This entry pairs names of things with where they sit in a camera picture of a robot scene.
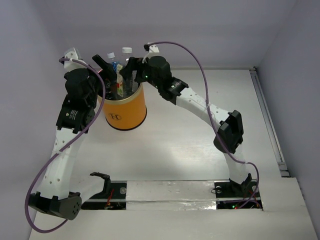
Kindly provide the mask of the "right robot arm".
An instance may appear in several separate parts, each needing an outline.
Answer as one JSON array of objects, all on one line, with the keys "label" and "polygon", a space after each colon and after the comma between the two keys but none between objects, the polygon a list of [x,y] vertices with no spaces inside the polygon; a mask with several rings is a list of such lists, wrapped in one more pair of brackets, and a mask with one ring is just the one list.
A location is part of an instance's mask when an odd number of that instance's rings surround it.
[{"label": "right robot arm", "polygon": [[248,194],[252,175],[240,151],[244,128],[239,111],[224,110],[211,104],[207,97],[201,97],[187,83],[172,75],[170,64],[162,56],[146,60],[130,57],[119,73],[124,79],[135,75],[135,82],[149,83],[163,99],[193,113],[210,125],[215,133],[213,144],[223,153],[228,166],[227,190],[238,198]]}]

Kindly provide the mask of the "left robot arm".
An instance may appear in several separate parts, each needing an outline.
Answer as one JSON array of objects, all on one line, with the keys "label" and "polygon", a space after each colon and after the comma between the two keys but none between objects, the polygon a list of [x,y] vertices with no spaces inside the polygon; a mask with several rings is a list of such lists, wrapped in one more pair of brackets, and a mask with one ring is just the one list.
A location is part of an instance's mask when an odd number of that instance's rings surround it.
[{"label": "left robot arm", "polygon": [[73,51],[59,61],[63,63],[66,96],[56,122],[55,142],[48,163],[41,170],[43,179],[36,192],[28,191],[26,208],[40,213],[73,220],[82,203],[92,196],[89,190],[70,190],[73,167],[82,142],[102,107],[98,97],[107,93],[106,85],[116,80],[112,64],[96,54],[92,60],[101,71],[95,71]]}]

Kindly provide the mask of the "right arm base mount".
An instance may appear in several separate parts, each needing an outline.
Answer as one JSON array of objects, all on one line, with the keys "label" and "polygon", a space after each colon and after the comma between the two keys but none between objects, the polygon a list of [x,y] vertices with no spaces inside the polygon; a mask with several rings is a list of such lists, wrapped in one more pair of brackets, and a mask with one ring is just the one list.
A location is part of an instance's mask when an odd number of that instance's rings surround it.
[{"label": "right arm base mount", "polygon": [[[218,210],[237,210],[252,196],[256,184],[256,181],[253,180],[244,191],[239,191],[233,189],[232,184],[229,181],[215,182],[214,187],[211,189],[211,193],[216,197],[216,208]],[[263,205],[260,192],[257,190],[254,196],[241,209],[262,208]]]}]

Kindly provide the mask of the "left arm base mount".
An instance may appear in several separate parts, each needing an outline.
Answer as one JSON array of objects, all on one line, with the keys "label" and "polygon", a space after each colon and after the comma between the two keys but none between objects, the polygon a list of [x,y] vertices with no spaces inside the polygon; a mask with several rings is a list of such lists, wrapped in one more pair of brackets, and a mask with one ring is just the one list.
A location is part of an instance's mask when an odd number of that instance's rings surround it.
[{"label": "left arm base mount", "polygon": [[127,182],[112,181],[109,193],[98,193],[82,204],[82,210],[125,210]]}]

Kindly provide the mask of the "blue label water bottle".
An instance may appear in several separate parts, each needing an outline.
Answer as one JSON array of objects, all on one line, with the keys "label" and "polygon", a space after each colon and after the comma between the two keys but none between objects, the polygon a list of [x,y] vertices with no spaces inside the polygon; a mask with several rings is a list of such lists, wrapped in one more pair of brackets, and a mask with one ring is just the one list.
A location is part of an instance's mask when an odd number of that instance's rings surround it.
[{"label": "blue label water bottle", "polygon": [[117,61],[115,53],[114,52],[107,53],[107,57],[113,67],[114,72],[116,74],[118,74],[118,72],[117,72],[118,61]]}]

